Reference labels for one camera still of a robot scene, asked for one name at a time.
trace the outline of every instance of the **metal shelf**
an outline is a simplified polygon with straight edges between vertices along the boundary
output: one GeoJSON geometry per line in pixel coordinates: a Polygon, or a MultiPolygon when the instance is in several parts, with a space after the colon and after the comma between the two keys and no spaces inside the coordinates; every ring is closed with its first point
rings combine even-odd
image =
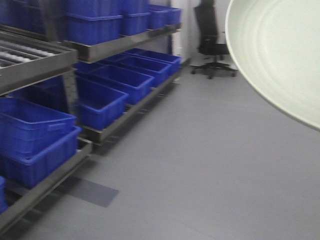
{"type": "Polygon", "coordinates": [[[4,234],[28,211],[75,172],[87,160],[87,156],[91,151],[92,142],[78,138],[77,153],[34,188],[26,189],[23,186],[8,181],[6,184],[7,190],[21,197],[0,215],[0,235],[4,234]]]}
{"type": "Polygon", "coordinates": [[[26,36],[0,31],[0,41],[0,53],[30,59],[23,62],[0,57],[0,95],[70,72],[78,61],[74,49],[26,36]],[[41,54],[39,50],[52,54],[41,54]]]}
{"type": "Polygon", "coordinates": [[[135,48],[141,44],[154,41],[158,38],[176,33],[181,28],[181,23],[167,25],[155,30],[148,30],[133,36],[99,43],[96,45],[84,45],[77,42],[65,41],[63,45],[78,50],[78,58],[86,63],[94,63],[109,56],[135,48]]]}
{"type": "Polygon", "coordinates": [[[117,130],[121,129],[130,119],[132,119],[136,114],[140,112],[152,99],[154,99],[158,94],[160,94],[164,89],[168,87],[175,79],[181,75],[182,69],[169,77],[160,86],[153,89],[149,95],[142,99],[138,104],[130,107],[120,118],[118,118],[114,123],[109,125],[104,130],[96,130],[88,126],[82,126],[82,135],[86,139],[93,141],[97,145],[103,145],[104,142],[111,137],[117,130]]]}

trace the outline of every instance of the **chair base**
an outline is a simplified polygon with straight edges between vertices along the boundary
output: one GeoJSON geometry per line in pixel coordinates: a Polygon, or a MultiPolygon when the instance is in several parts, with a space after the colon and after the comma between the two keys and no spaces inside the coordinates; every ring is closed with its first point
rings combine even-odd
{"type": "Polygon", "coordinates": [[[208,75],[208,79],[212,79],[216,73],[216,70],[225,70],[228,72],[232,72],[231,76],[235,77],[237,76],[237,69],[233,69],[230,67],[230,64],[222,63],[222,62],[208,62],[201,66],[194,66],[191,74],[196,74],[196,70],[198,69],[210,69],[210,73],[208,75]]]}

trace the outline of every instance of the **gray floor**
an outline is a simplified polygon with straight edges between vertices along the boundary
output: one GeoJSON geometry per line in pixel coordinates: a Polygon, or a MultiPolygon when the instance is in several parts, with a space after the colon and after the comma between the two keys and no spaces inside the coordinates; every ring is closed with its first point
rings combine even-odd
{"type": "Polygon", "coordinates": [[[1,239],[320,239],[320,133],[241,76],[186,69],[119,137],[1,239]]]}

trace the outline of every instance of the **shelf frame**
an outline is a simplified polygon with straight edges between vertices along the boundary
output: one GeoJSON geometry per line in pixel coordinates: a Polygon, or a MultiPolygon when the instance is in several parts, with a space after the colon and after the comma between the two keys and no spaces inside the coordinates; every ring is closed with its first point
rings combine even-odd
{"type": "Polygon", "coordinates": [[[72,64],[78,62],[75,49],[4,31],[0,31],[0,39],[40,48],[55,54],[1,68],[0,95],[68,73],[73,70],[72,64]]]}
{"type": "Polygon", "coordinates": [[[92,141],[94,144],[102,146],[116,131],[120,130],[123,125],[125,125],[129,120],[131,120],[135,115],[137,115],[144,107],[150,103],[155,97],[161,94],[170,84],[180,77],[182,68],[175,74],[170,76],[165,82],[160,86],[154,88],[145,98],[143,98],[136,105],[131,106],[131,108],[126,111],[120,118],[114,121],[111,125],[103,130],[96,130],[88,126],[82,126],[82,135],[86,139],[92,141]]]}
{"type": "Polygon", "coordinates": [[[92,151],[92,142],[79,137],[78,148],[74,156],[34,188],[30,190],[23,187],[17,187],[16,190],[8,189],[23,196],[0,215],[0,236],[85,163],[92,151]]]}
{"type": "Polygon", "coordinates": [[[64,46],[78,50],[78,58],[82,62],[94,63],[112,55],[135,48],[156,39],[174,34],[182,27],[181,23],[166,25],[164,27],[147,30],[145,32],[124,36],[119,39],[99,43],[96,45],[85,45],[73,41],[65,41],[64,46]]]}

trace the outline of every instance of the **crate handle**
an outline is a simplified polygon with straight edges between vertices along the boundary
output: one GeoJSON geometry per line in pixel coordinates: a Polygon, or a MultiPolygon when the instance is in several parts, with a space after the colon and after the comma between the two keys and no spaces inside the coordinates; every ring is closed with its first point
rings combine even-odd
{"type": "Polygon", "coordinates": [[[65,123],[57,123],[48,126],[48,131],[56,131],[65,128],[65,123]]]}

